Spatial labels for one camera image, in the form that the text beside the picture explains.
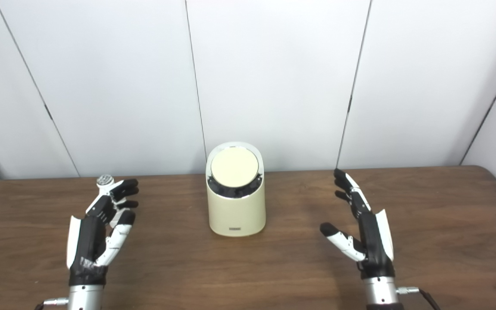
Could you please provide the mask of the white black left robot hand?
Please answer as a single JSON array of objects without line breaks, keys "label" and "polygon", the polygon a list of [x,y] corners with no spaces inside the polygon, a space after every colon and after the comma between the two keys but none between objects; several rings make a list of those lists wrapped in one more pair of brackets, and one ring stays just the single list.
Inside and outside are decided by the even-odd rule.
[{"label": "white black left robot hand", "polygon": [[83,218],[71,216],[67,241],[68,284],[104,286],[110,263],[120,252],[136,219],[137,179],[115,181],[110,175],[97,180],[98,195]]}]

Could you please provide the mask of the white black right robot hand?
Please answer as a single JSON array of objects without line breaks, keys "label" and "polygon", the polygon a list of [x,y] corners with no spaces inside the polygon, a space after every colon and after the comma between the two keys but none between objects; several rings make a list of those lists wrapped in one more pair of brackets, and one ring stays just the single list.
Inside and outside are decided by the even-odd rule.
[{"label": "white black right robot hand", "polygon": [[350,205],[359,227],[360,239],[328,222],[320,224],[319,231],[356,262],[361,279],[395,277],[393,241],[386,210],[374,213],[360,186],[345,171],[336,168],[333,176],[339,188],[335,195]]}]

